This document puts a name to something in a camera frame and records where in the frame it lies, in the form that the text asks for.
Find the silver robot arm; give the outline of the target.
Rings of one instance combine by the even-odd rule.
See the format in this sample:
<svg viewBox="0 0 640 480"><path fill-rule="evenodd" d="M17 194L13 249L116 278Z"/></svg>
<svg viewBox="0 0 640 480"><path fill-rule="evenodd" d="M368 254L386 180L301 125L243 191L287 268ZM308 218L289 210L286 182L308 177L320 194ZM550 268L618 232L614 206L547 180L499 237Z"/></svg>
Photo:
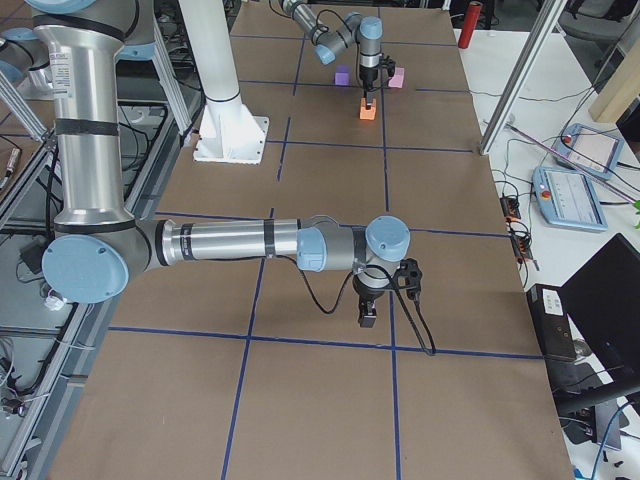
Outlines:
<svg viewBox="0 0 640 480"><path fill-rule="evenodd" d="M295 263L312 300L325 314L336 310L349 279L358 294L358 322L371 327L375 301L386 291L401 298L412 289L419 300L416 262L404 259L410 244L406 224L381 216L366 227L340 226L325 215L308 219L184 223L138 220L125 207L122 185L116 60L134 37L153 34L148 1L24 1L32 9L36 41L51 67L55 108L53 159L61 164L63 209L54 218L55 239L42 257L46 282L63 298L82 304L109 300L143 272L181 261L242 261L283 258ZM257 165L269 119L243 103L222 1L179 1L194 60L204 111L194 160ZM279 1L312 41L327 65L358 47L364 111L375 106L379 67L394 62L381 51L383 23L353 12L336 30L306 1ZM305 271L344 270L336 303L323 308Z"/></svg>
<svg viewBox="0 0 640 480"><path fill-rule="evenodd" d="M358 12L346 17L327 9L315 13L306 1L279 1L279 5L311 41L323 65L334 62L352 45L357 47L358 78L363 91L359 115L361 120L373 120L377 108L375 83L383 63L382 20Z"/></svg>

